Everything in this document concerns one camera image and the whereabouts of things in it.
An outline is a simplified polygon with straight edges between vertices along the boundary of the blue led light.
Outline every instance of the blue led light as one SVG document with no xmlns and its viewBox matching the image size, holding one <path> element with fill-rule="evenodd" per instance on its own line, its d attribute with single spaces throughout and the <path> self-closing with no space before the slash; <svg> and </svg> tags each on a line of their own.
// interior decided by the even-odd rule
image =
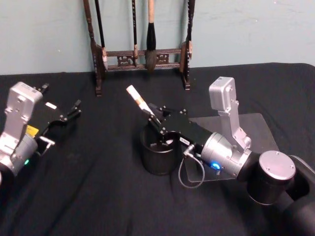
<svg viewBox="0 0 315 236">
<path fill-rule="evenodd" d="M 211 167 L 213 169 L 215 169 L 215 170 L 220 170 L 221 169 L 220 165 L 218 163 L 215 163 L 215 162 L 211 164 Z"/>
</svg>

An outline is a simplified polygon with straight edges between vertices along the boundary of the light blue wall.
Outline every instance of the light blue wall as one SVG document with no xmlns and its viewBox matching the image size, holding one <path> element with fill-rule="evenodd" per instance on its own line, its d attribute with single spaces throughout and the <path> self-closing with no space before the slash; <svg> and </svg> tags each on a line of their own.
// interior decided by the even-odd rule
<svg viewBox="0 0 315 236">
<path fill-rule="evenodd" d="M 99 1 L 107 49 L 132 50 L 131 0 Z M 184 2 L 156 0 L 158 48 L 178 47 L 186 37 Z M 136 4 L 145 49 L 147 1 Z M 98 36 L 95 21 L 94 29 Z M 93 71 L 82 0 L 0 0 L 0 35 L 0 74 Z M 192 38 L 192 67 L 315 65 L 315 1 L 196 0 Z"/>
</svg>

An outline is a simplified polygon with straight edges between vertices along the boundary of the yellow label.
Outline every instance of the yellow label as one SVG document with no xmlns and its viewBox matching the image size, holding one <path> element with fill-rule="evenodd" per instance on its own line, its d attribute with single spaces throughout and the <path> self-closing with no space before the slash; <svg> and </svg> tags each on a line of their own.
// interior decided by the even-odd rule
<svg viewBox="0 0 315 236">
<path fill-rule="evenodd" d="M 36 128 L 30 126 L 30 125 L 28 125 L 27 128 L 26 128 L 26 133 L 29 134 L 29 135 L 31 135 L 32 138 L 34 138 L 35 135 L 36 135 L 38 132 L 39 132 L 38 129 L 36 129 Z"/>
</svg>

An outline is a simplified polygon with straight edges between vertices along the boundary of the black tablecloth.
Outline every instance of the black tablecloth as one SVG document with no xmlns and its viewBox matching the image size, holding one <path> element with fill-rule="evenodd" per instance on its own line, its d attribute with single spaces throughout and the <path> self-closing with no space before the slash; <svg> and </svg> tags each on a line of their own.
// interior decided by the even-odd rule
<svg viewBox="0 0 315 236">
<path fill-rule="evenodd" d="M 17 81 L 50 84 L 45 99 L 63 110 L 77 99 L 77 126 L 17 178 L 1 206 L 0 235 L 252 236 L 281 235 L 276 213 L 254 203 L 235 180 L 184 189 L 177 172 L 157 177 L 140 160 L 138 137 L 146 123 L 126 92 L 133 84 L 147 102 L 186 108 L 190 117 L 217 115 L 209 85 L 234 77 L 239 112 L 261 113 L 281 151 L 315 167 L 315 68 L 255 64 L 195 68 L 191 91 L 176 71 L 112 72 L 103 97 L 94 96 L 93 73 L 0 76 L 0 111 Z M 0 130 L 5 115 L 0 113 Z"/>
</svg>

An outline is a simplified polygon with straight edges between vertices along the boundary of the white brush handle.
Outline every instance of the white brush handle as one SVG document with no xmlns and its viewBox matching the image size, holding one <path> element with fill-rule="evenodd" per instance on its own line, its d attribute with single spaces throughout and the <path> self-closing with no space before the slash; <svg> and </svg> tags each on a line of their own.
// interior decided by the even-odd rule
<svg viewBox="0 0 315 236">
<path fill-rule="evenodd" d="M 135 102 L 138 104 L 138 106 L 140 107 L 141 110 L 146 110 L 146 111 L 150 112 L 151 115 L 156 117 L 156 115 L 149 108 L 148 104 L 143 100 L 143 98 L 140 96 L 140 94 L 134 88 L 133 85 L 130 85 L 126 90 L 131 95 L 131 97 L 135 100 Z"/>
<path fill-rule="evenodd" d="M 154 0 L 148 0 L 149 23 L 154 23 Z"/>
</svg>

